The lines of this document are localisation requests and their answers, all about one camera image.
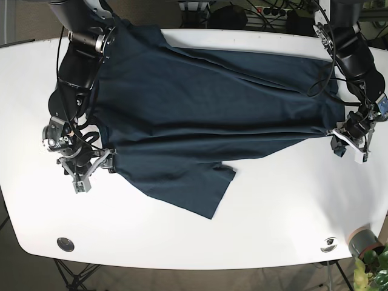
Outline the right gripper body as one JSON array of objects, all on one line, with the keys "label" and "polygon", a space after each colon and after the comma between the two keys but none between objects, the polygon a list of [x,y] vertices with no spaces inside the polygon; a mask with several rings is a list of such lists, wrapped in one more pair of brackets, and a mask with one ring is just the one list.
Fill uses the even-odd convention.
[{"label": "right gripper body", "polygon": [[76,193],[91,189],[90,177],[96,169],[116,173],[116,150],[95,145],[100,137],[97,131],[75,133],[69,123],[59,118],[52,118],[43,129],[44,146],[48,151],[60,154],[56,163],[61,165],[65,175],[72,177]]}]

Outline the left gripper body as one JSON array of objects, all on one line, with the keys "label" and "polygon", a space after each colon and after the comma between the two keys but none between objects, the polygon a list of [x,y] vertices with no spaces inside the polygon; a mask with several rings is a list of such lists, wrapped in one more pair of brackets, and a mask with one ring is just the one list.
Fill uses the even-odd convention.
[{"label": "left gripper body", "polygon": [[339,157],[349,146],[355,151],[355,161],[364,163],[369,157],[369,146],[375,126],[387,121],[387,95],[382,94],[376,102],[361,105],[357,112],[349,112],[344,122],[339,122],[327,134],[332,137],[331,148]]}]

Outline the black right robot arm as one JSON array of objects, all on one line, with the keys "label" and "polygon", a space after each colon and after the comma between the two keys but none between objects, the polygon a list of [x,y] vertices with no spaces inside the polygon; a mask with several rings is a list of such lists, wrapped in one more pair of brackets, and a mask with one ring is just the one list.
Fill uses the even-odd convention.
[{"label": "black right robot arm", "polygon": [[88,192],[97,168],[115,172],[115,150],[95,145],[99,132],[82,130],[96,124],[96,77],[118,30],[105,1],[48,1],[48,6],[68,32],[69,46],[64,58],[56,60],[56,88],[48,101],[51,118],[42,141],[48,151],[60,154],[57,163],[72,177],[75,192]]}]

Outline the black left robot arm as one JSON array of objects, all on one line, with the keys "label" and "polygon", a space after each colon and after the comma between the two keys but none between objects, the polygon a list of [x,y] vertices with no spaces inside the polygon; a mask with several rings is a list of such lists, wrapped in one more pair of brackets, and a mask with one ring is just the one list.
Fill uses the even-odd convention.
[{"label": "black left robot arm", "polygon": [[313,29],[332,62],[327,78],[315,83],[318,91],[310,87],[307,95],[314,98],[324,93],[334,79],[334,69],[339,69],[343,76],[341,81],[358,99],[352,103],[358,110],[350,112],[346,120],[338,122],[327,135],[332,137],[331,147],[336,155],[343,156],[346,148],[351,147],[355,151],[355,161],[362,164],[368,160],[376,124],[387,121],[386,82],[376,68],[358,22],[363,2],[329,1],[323,7],[320,1],[315,1],[315,5],[325,21],[316,20]]}]

